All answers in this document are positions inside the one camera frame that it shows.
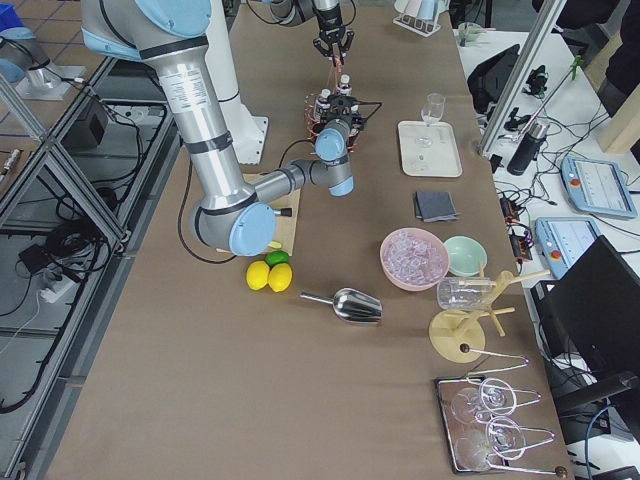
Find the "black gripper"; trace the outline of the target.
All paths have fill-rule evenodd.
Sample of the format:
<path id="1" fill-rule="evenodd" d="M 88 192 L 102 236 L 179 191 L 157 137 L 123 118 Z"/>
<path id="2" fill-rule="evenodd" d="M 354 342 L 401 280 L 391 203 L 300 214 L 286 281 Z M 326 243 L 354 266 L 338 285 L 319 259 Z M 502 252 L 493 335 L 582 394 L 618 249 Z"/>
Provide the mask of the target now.
<path id="1" fill-rule="evenodd" d="M 349 95 L 330 95 L 327 106 L 320 114 L 320 125 L 326 127 L 332 120 L 342 120 L 348 124 L 352 131 L 363 129 L 363 117 L 360 113 L 361 102 Z"/>
<path id="2" fill-rule="evenodd" d="M 349 50 L 354 32 L 343 22 L 340 2 L 338 0 L 313 0 L 313 12 L 316 15 L 319 34 L 313 40 L 317 50 Z"/>

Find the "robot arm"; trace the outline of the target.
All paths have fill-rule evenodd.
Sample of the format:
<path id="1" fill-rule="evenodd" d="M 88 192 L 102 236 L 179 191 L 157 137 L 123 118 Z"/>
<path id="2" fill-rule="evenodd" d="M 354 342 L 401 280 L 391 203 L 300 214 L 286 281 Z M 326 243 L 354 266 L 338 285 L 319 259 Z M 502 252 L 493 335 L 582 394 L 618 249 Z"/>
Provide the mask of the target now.
<path id="1" fill-rule="evenodd" d="M 191 213 L 191 230 L 203 244 L 237 256 L 258 255 L 276 230 L 271 201 L 308 183 L 326 186 L 333 196 L 352 191 L 352 126 L 345 115 L 328 120 L 317 136 L 316 159 L 294 160 L 252 182 L 244 179 L 215 91 L 222 77 L 206 64 L 213 28 L 222 39 L 215 52 L 229 47 L 221 2 L 84 1 L 81 12 L 90 50 L 156 72 L 204 191 Z"/>
<path id="2" fill-rule="evenodd" d="M 317 24 L 317 35 L 313 45 L 325 57 L 343 57 L 352 45 L 354 32 L 350 28 L 355 20 L 356 10 L 350 21 L 345 22 L 341 2 L 338 0 L 284 0 L 262 1 L 268 6 L 269 17 L 260 16 L 252 7 L 247 6 L 256 17 L 268 25 L 296 27 L 310 20 Z"/>

